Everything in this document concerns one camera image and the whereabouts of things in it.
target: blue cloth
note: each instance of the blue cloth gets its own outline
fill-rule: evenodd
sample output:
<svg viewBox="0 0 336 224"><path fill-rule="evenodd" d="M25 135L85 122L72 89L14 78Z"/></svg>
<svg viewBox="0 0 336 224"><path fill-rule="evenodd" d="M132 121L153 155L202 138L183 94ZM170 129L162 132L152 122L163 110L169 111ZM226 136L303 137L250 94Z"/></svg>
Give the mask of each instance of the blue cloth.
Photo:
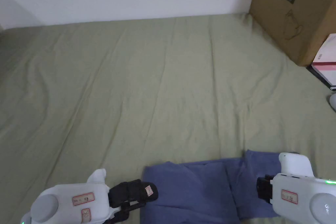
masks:
<svg viewBox="0 0 336 224"><path fill-rule="evenodd" d="M141 224L240 224L242 219L277 216L259 199L258 177L281 171L279 153L247 151L243 158L146 167L158 199L140 211Z"/></svg>

